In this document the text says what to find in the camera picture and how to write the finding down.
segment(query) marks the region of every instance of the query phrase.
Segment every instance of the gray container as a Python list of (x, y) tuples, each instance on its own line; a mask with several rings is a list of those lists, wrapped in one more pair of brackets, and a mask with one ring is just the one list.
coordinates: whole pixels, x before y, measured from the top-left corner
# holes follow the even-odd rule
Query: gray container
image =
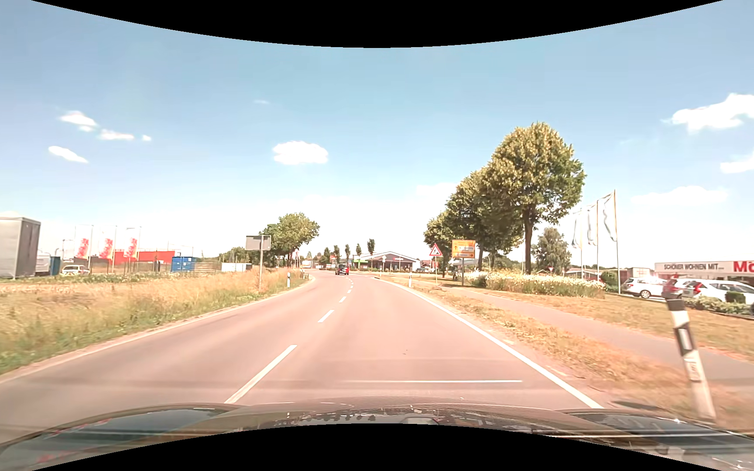
[(0, 277), (34, 276), (38, 246), (38, 221), (0, 216)]

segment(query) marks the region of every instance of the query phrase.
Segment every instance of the asphalt road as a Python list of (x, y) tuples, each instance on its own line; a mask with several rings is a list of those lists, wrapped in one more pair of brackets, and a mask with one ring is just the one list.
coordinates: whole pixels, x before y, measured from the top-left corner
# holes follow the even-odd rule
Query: asphalt road
[(316, 279), (292, 293), (0, 383), (0, 443), (88, 416), (180, 402), (392, 395), (590, 405), (511, 347), (401, 287), (312, 273)]

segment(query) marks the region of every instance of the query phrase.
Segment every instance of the möbel sign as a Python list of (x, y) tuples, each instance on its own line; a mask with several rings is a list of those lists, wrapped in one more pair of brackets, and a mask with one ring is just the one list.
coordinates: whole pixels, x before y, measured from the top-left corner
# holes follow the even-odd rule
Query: möbel sign
[(745, 275), (754, 273), (754, 260), (727, 262), (662, 262), (657, 263), (657, 273), (712, 273), (718, 275)]

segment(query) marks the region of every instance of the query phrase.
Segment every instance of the road sign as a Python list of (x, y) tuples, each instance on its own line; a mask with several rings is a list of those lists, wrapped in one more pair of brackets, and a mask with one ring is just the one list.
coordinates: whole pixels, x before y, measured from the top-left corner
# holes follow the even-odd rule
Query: road sign
[(454, 240), (452, 258), (476, 258), (476, 241)]

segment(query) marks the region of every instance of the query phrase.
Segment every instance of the gray sign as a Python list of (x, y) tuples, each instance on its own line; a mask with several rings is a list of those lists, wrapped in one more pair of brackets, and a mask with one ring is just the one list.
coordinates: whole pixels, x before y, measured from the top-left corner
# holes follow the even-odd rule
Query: gray sign
[[(259, 251), (260, 248), (260, 238), (261, 235), (247, 235), (246, 236), (246, 250), (247, 251)], [(264, 235), (264, 251), (270, 250), (270, 245), (272, 243), (272, 237), (269, 235)]]

